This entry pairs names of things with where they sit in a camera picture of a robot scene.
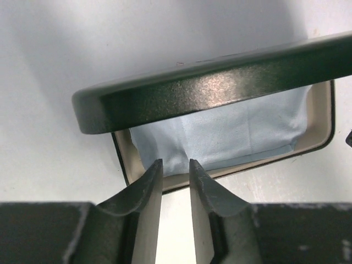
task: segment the white table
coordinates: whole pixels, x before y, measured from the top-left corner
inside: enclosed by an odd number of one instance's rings
[[[111,136],[78,129],[80,88],[348,30],[350,0],[1,0],[0,200],[98,203],[125,187]],[[326,148],[219,182],[249,202],[352,201],[352,77],[336,104]],[[195,263],[189,189],[163,196],[157,263]]]

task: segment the box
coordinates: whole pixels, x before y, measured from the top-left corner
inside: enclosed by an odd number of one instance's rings
[[[307,129],[298,139],[294,151],[233,167],[209,170],[207,173],[212,178],[219,178],[324,148],[330,143],[334,134],[334,109],[334,81],[314,84],[307,95]],[[124,178],[127,184],[131,184],[145,172],[139,153],[132,144],[129,129],[116,131],[112,135]],[[188,174],[164,177],[163,193],[185,188],[188,185]]]

